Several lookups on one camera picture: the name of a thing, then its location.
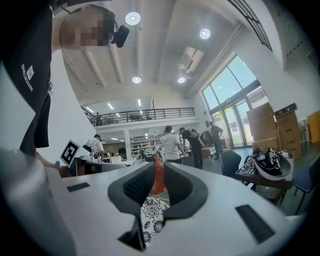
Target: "backpack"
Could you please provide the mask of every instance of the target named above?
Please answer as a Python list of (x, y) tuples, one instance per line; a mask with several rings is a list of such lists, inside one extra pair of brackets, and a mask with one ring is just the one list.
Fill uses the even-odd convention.
[(190, 128), (188, 131), (190, 132), (192, 138), (198, 139), (202, 148), (208, 147), (208, 143), (196, 129)]

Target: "white t-shirt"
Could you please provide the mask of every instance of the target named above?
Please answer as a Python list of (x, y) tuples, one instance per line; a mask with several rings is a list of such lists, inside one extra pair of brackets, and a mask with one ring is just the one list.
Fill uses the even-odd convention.
[(165, 157), (168, 160), (177, 160), (180, 158), (177, 144), (180, 144), (179, 138), (175, 134), (167, 133), (160, 138), (164, 147)]
[(104, 151), (104, 147), (102, 143), (97, 138), (90, 138), (86, 142), (86, 145), (89, 146), (93, 153), (99, 153), (100, 151)]

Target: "orange cone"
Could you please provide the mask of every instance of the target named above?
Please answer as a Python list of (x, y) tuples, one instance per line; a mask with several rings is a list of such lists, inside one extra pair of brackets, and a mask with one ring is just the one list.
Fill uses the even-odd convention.
[(165, 169), (164, 164), (160, 160), (158, 154), (155, 155), (155, 172), (154, 172), (154, 185), (150, 194), (159, 195), (164, 193), (167, 189), (165, 186)]

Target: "white column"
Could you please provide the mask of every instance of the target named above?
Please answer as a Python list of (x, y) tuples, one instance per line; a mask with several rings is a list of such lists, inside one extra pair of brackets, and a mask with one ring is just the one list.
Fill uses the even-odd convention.
[(131, 160), (132, 155), (131, 155), (130, 135), (129, 135), (128, 129), (124, 130), (124, 141), (125, 141), (126, 159)]

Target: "patterned cloth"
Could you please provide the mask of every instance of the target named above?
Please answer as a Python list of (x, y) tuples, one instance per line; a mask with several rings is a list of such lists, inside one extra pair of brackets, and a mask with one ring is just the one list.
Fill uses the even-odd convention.
[(164, 211), (169, 206), (156, 198), (147, 197), (141, 209), (141, 223), (145, 246), (148, 247), (152, 240), (159, 234), (163, 228)]

